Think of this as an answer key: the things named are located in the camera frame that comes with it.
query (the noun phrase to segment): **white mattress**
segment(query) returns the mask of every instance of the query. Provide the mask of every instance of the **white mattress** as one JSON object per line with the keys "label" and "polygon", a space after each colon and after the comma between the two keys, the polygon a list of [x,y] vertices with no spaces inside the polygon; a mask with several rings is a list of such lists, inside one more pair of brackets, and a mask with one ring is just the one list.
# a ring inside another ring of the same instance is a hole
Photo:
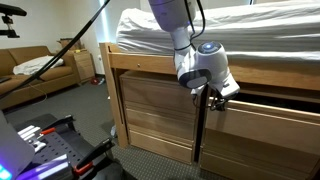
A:
{"label": "white mattress", "polygon": [[[273,60],[320,60],[320,2],[285,1],[254,6],[205,10],[205,33],[193,43],[223,44],[228,57]],[[197,13],[196,31],[202,28]],[[122,52],[172,55],[169,33],[161,30],[152,13],[123,11],[117,44]]]}

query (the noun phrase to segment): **floor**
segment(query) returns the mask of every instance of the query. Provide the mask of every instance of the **floor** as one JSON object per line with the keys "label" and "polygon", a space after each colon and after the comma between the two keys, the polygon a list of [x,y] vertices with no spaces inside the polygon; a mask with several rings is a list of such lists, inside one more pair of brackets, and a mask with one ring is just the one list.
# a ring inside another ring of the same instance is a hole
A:
{"label": "floor", "polygon": [[[86,83],[67,88],[49,95],[45,100],[41,97],[32,104],[9,109],[5,116],[9,122],[16,124],[46,113],[57,118],[73,115],[76,129],[94,146],[110,137],[113,118],[106,84]],[[197,164],[183,164],[133,146],[126,149],[115,146],[112,152],[124,169],[137,179],[226,179],[200,170]]]}

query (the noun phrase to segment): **brown couch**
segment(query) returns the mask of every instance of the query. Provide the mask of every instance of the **brown couch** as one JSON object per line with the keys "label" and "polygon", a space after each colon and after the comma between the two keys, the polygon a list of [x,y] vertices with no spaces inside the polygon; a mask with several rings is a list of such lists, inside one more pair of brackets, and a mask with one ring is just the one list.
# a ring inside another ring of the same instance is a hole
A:
{"label": "brown couch", "polygon": [[[0,83],[0,94],[16,87],[29,77],[29,75],[14,75],[14,66],[46,55],[52,55],[46,46],[0,49],[0,77],[11,77],[10,80]],[[41,76],[42,80],[35,80],[9,96],[0,99],[0,109],[43,96],[43,92],[51,93],[79,84],[80,78],[73,55],[66,54],[62,59],[64,60],[64,65],[49,69]]]}

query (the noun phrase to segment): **pillow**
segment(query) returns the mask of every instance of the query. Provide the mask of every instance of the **pillow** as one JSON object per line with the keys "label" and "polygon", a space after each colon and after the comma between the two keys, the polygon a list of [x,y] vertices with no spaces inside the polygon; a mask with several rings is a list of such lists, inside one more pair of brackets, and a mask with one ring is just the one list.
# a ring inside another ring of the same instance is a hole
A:
{"label": "pillow", "polygon": [[[32,59],[30,61],[24,62],[15,66],[13,68],[13,73],[31,75],[41,69],[47,62],[49,62],[53,56],[43,56],[39,58]],[[51,68],[63,65],[63,60],[59,59]]]}

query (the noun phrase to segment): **bed frame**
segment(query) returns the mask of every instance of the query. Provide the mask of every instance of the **bed frame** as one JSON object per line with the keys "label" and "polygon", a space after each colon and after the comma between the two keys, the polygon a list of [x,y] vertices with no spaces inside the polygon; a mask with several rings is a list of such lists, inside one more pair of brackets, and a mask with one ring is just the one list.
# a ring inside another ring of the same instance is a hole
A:
{"label": "bed frame", "polygon": [[[120,147],[128,145],[119,76],[126,70],[176,75],[172,56],[121,53],[112,43],[100,43],[112,115]],[[320,103],[320,63],[229,59],[229,67],[247,94]]]}

